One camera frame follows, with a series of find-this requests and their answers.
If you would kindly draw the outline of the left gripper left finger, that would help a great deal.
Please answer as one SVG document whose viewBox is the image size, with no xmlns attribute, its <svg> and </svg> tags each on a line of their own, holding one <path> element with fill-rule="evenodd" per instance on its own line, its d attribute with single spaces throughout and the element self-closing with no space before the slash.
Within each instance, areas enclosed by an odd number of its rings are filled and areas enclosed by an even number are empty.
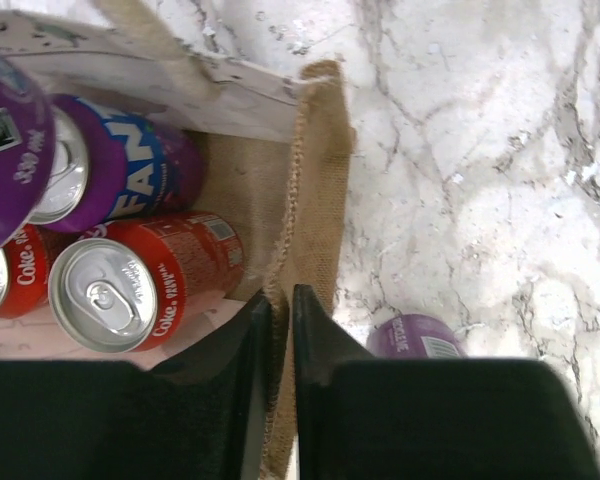
<svg viewBox="0 0 600 480">
<path fill-rule="evenodd" d="M 271 307 L 157 366 L 0 361 L 0 479 L 255 479 Z"/>
</svg>

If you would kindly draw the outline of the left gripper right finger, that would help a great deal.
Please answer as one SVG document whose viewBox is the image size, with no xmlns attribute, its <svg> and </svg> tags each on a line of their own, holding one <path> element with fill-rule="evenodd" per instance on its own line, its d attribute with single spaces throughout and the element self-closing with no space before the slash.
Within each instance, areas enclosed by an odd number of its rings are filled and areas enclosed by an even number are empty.
<svg viewBox="0 0 600 480">
<path fill-rule="evenodd" d="M 569 394 L 527 359 L 373 356 L 294 290 L 303 479 L 599 479 Z"/>
</svg>

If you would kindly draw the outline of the red cola can front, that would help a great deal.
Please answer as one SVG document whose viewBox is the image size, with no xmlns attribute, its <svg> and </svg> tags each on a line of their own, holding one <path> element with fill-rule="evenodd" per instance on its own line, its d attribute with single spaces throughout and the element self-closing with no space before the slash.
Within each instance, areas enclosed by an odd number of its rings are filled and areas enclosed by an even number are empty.
<svg viewBox="0 0 600 480">
<path fill-rule="evenodd" d="M 154 349 L 188 315 L 241 282 L 243 244 L 209 212 L 115 220 L 85 231 L 53 263 L 51 312 L 83 347 L 104 354 Z"/>
</svg>

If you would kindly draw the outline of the red cola can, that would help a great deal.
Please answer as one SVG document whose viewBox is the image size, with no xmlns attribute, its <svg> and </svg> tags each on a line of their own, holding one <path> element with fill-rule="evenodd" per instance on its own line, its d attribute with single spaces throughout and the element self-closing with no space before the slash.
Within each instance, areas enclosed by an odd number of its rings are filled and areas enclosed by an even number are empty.
<svg viewBox="0 0 600 480">
<path fill-rule="evenodd" d="M 22 317 L 48 302 L 53 263 L 75 239 L 27 224 L 0 248 L 0 319 Z"/>
<path fill-rule="evenodd" d="M 154 349 L 188 315 L 241 282 L 243 244 L 209 212 L 115 220 L 85 231 L 53 263 L 51 312 L 83 347 L 104 354 Z"/>
</svg>

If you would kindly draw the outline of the purple Fanta can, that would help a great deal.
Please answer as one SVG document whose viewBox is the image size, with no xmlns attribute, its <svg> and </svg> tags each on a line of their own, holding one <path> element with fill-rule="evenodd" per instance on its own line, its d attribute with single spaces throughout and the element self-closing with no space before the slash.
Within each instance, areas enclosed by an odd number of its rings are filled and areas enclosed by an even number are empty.
<svg viewBox="0 0 600 480">
<path fill-rule="evenodd" d="M 182 130 L 84 97 L 54 94 L 51 103 L 54 165 L 29 223 L 80 232 L 196 201 L 206 163 Z"/>
<path fill-rule="evenodd" d="M 42 198 L 55 140 L 46 94 L 0 55 L 0 247 L 26 223 Z"/>
</svg>

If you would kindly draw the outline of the jute canvas tote bag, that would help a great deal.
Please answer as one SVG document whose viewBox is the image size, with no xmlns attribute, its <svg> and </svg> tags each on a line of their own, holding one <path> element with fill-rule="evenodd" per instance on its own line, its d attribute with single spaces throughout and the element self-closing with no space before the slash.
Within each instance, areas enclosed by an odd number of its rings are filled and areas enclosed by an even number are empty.
<svg viewBox="0 0 600 480">
<path fill-rule="evenodd" d="M 58 325 L 48 298 L 4 323 L 8 338 L 0 361 L 125 361 L 149 370 L 199 343 L 253 296 L 263 295 L 271 320 L 255 479 L 281 479 L 296 430 L 287 351 L 293 290 L 310 284 L 330 303 L 337 277 L 354 139 L 340 67 L 321 61 L 299 77 L 284 78 L 239 60 L 190 54 L 140 1 L 100 1 L 97 8 L 108 28 L 0 10 L 0 55 L 35 81 L 51 110 L 52 95 L 68 94 L 190 136 L 206 163 L 193 205 L 115 220 L 216 214 L 243 244 L 243 277 L 214 307 L 186 316 L 164 344 L 121 354 L 95 352 L 74 341 Z"/>
</svg>

